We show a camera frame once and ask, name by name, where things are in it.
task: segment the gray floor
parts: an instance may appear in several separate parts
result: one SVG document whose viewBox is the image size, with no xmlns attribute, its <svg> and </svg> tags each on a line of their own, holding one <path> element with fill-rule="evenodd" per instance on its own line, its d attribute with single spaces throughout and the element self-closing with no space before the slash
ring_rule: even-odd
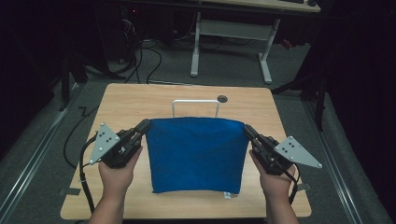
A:
<svg viewBox="0 0 396 224">
<path fill-rule="evenodd" d="M 260 43 L 251 43 L 247 47 L 257 49 L 259 45 Z M 154 42 L 147 42 L 145 46 L 154 46 Z M 216 47 L 216 43 L 203 46 L 203 48 Z M 274 45 L 268 58 L 274 82 L 272 85 L 267 85 L 263 82 L 257 54 L 244 53 L 240 50 L 233 52 L 234 47 L 233 44 L 223 44 L 216 50 L 203 49 L 200 74 L 198 77 L 190 77 L 191 46 L 166 47 L 159 44 L 152 49 L 161 53 L 162 63 L 152 74 L 150 83 L 173 82 L 273 89 L 294 79 L 309 50 L 309 46 L 285 49 L 280 45 Z M 143 50 L 142 64 L 138 70 L 141 82 L 146 82 L 147 75 L 158 64 L 159 58 L 155 52 Z M 113 69 L 122 66 L 116 63 L 110 64 Z M 37 147 L 40 147 L 40 141 L 48 127 L 59 116 L 64 116 L 49 144 L 42 147 L 45 154 L 43 161 L 38 163 L 36 170 L 33 170 L 33 178 L 28 179 L 30 182 L 28 181 L 26 189 L 21 189 L 23 192 L 21 197 L 15 199 L 18 202 L 17 205 L 9 209 L 8 217 L 3 220 L 8 220 L 7 223 L 76 222 L 63 220 L 60 217 L 64 201 L 62 192 L 63 189 L 67 189 L 74 174 L 74 169 L 64 161 L 64 143 L 74 126 L 82 119 L 81 107 L 85 106 L 87 110 L 91 110 L 99 105 L 106 85 L 110 82 L 116 81 L 107 77 L 90 76 L 85 86 L 81 85 L 73 91 L 76 95 L 75 100 L 62 114 L 58 111 L 62 103 L 60 86 L 55 87 L 55 98 L 31 121 L 19 141 L 0 162 L 0 179 L 3 180 L 0 187 L 0 202 L 6 202 L 8 194 L 23 174 L 24 168 L 35 155 Z M 130 83 L 136 82 L 136 75 L 133 75 Z M 301 166 L 304 182 L 312 187 L 307 191 L 312 215 L 303 217 L 300 221 L 302 223 L 391 223 L 346 140 L 332 109 L 330 98 L 326 98 L 326 110 L 323 117 L 324 132 L 319 133 L 310 115 L 310 108 L 314 102 L 301 102 L 296 93 L 298 92 L 287 91 L 274 96 L 285 131 L 287 135 L 296 137 L 324 164 L 324 169 L 321 170 Z M 94 113 L 85 118 L 78 125 L 67 145 L 67 156 L 74 164 L 78 162 L 79 150 L 87 140 L 93 119 Z M 338 171 L 348 187 L 347 196 L 353 199 L 353 205 L 358 213 L 355 216 L 347 212 L 350 207 L 340 200 L 340 197 L 345 197 L 345 195 L 340 194 L 336 187 L 337 180 L 334 179 L 326 154 L 323 152 L 325 147 L 331 150 Z"/>
</svg>

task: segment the blue fabric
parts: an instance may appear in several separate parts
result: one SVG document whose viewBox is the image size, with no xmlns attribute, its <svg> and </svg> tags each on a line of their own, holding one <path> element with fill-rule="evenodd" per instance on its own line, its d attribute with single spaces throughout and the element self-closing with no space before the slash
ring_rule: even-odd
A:
<svg viewBox="0 0 396 224">
<path fill-rule="evenodd" d="M 229 119 L 151 119 L 146 138 L 154 193 L 239 193 L 248 149 L 244 126 Z"/>
</svg>

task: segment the hand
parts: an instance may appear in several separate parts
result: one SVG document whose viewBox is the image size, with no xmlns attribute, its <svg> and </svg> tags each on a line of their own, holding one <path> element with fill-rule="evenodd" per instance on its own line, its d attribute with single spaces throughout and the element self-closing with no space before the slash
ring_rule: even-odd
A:
<svg viewBox="0 0 396 224">
<path fill-rule="evenodd" d="M 134 179 L 134 166 L 139 159 L 142 147 L 132 156 L 125 167 L 111 169 L 103 162 L 99 163 L 99 173 L 103 183 L 103 197 L 123 198 Z"/>
<path fill-rule="evenodd" d="M 262 191 L 265 194 L 267 200 L 288 200 L 289 199 L 289 188 L 291 184 L 290 178 L 285 174 L 283 175 L 268 175 L 262 165 L 254 156 L 252 150 L 249 151 L 251 159 L 253 159 L 254 164 L 260 172 L 260 183 L 262 184 Z M 296 168 L 292 165 L 288 172 L 294 175 Z"/>
</svg>

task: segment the desk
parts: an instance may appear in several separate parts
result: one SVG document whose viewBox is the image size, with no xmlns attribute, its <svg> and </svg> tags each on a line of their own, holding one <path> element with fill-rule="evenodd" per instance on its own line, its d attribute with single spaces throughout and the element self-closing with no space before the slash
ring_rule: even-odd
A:
<svg viewBox="0 0 396 224">
<path fill-rule="evenodd" d="M 205 87 L 110 84 L 106 88 L 89 138 L 104 122 L 114 132 L 134 127 L 142 119 L 171 118 L 172 101 L 176 99 L 217 99 L 228 97 L 221 104 L 219 117 L 236 119 L 253 125 L 264 135 L 283 140 L 286 136 L 271 92 L 263 88 Z M 178 105 L 177 117 L 214 117 L 213 104 Z M 235 218 L 265 217 L 265 199 L 259 181 L 259 172 L 250 156 L 246 155 L 239 195 L 224 199 L 223 192 L 197 190 L 177 191 L 161 194 L 152 193 L 149 154 L 146 139 L 144 150 L 134 170 L 134 181 L 127 192 L 124 218 L 126 219 L 168 219 L 168 218 Z M 89 147 L 84 161 L 92 153 Z M 102 182 L 97 164 L 85 169 L 93 201 L 97 204 L 102 196 Z M 76 171 L 70 188 L 81 189 Z M 308 217 L 311 208 L 304 191 L 299 191 L 293 203 L 298 217 Z M 67 195 L 61 211 L 64 219 L 88 219 L 90 209 L 83 191 L 78 195 Z"/>
<path fill-rule="evenodd" d="M 292 10 L 299 12 L 320 12 L 318 6 L 310 7 L 305 1 L 303 4 L 290 3 L 277 0 L 200 0 L 199 3 L 220 3 L 228 5 L 236 5 L 243 7 L 264 7 L 276 10 Z M 262 49 L 262 53 L 259 53 L 259 61 L 262 67 L 262 75 L 264 81 L 267 84 L 272 83 L 270 71 L 268 69 L 267 57 L 270 52 L 270 48 L 274 42 L 276 31 L 280 19 L 275 19 L 274 24 L 271 26 L 245 24 L 239 22 L 228 22 L 228 21 L 212 21 L 212 20 L 201 20 L 201 13 L 197 13 L 196 28 L 195 28 L 195 45 L 192 52 L 191 62 L 191 76 L 198 76 L 198 64 L 199 64 L 199 41 L 200 35 L 219 35 L 226 37 L 236 37 L 245 39 L 254 39 L 266 41 L 265 47 Z"/>
</svg>

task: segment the human arm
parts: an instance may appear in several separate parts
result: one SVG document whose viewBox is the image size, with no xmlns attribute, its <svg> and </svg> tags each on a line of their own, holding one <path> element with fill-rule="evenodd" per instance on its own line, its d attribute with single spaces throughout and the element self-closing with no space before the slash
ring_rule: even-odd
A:
<svg viewBox="0 0 396 224">
<path fill-rule="evenodd" d="M 260 162 L 254 156 L 252 150 L 249 151 L 249 154 L 260 172 L 260 182 L 266 201 L 267 223 L 299 223 L 297 216 L 289 203 L 289 188 L 291 180 L 285 174 L 268 175 L 264 168 L 262 168 Z M 292 165 L 288 172 L 289 174 L 294 175 L 295 170 L 295 167 Z"/>
<path fill-rule="evenodd" d="M 134 166 L 142 148 L 138 149 L 125 167 L 111 169 L 99 162 L 99 173 L 103 183 L 103 195 L 92 213 L 89 223 L 122 223 L 126 191 L 134 179 Z"/>
</svg>

